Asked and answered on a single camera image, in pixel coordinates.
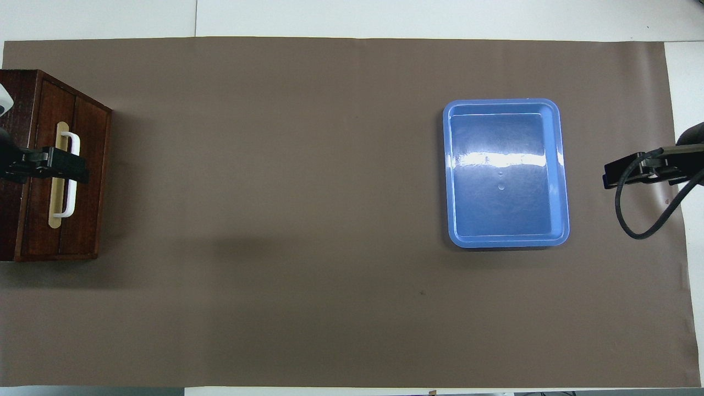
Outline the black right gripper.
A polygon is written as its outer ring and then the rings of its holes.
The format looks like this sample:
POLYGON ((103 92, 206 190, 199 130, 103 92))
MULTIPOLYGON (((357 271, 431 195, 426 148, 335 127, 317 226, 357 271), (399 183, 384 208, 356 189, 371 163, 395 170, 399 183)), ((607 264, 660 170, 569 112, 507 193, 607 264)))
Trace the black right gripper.
MULTIPOLYGON (((677 146, 702 145, 702 143, 703 123, 688 128, 676 141, 677 146)), ((669 185, 676 185, 689 182, 703 168, 702 150, 672 156, 666 155, 666 153, 648 153, 646 166, 644 165, 645 154, 644 152, 636 152, 606 163, 604 166, 604 189, 613 190, 618 187, 624 173, 636 160, 639 162, 625 177, 624 184, 644 183, 646 179, 648 181, 670 180, 669 185), (679 177, 674 178, 674 168, 679 171, 679 177)))

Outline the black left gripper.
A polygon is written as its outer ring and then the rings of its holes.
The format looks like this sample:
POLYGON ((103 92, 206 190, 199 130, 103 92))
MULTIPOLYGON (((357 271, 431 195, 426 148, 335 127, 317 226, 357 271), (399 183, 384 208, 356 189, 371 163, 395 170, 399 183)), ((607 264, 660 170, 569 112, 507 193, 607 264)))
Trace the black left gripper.
POLYGON ((89 170, 85 158, 55 146, 48 146, 46 151, 28 150, 23 153, 5 128, 1 128, 1 178, 3 180, 27 182, 28 178, 48 178, 50 174, 52 177, 73 180, 77 183, 89 182, 89 170), (13 168, 15 163, 22 160, 25 175, 16 173, 13 168))

